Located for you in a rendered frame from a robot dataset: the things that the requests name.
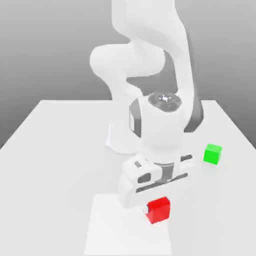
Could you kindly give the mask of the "small green cube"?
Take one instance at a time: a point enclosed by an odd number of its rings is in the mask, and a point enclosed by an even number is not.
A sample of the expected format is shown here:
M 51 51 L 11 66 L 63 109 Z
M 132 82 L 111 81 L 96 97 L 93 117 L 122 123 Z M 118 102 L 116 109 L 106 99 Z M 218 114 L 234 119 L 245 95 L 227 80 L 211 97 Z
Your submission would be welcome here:
M 208 144 L 204 151 L 203 161 L 213 165 L 219 163 L 222 147 L 215 144 Z

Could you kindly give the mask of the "small red cube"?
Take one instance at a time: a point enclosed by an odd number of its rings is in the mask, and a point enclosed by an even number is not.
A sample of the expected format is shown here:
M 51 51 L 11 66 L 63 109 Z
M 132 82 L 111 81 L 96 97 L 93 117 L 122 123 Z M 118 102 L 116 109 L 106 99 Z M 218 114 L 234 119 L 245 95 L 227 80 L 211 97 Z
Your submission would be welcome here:
M 159 199 L 150 201 L 147 204 L 148 212 L 145 214 L 151 224 L 155 224 L 170 217 L 171 202 L 165 196 Z

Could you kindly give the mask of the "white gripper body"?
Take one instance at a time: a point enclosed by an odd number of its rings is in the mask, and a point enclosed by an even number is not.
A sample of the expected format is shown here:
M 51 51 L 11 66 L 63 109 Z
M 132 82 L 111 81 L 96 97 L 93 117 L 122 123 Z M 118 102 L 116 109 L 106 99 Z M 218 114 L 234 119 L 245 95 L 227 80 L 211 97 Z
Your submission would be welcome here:
M 186 186 L 193 161 L 182 161 L 180 173 L 164 176 L 165 166 L 150 161 L 126 161 L 118 184 L 118 199 L 125 208 L 146 205 L 150 201 L 174 195 Z

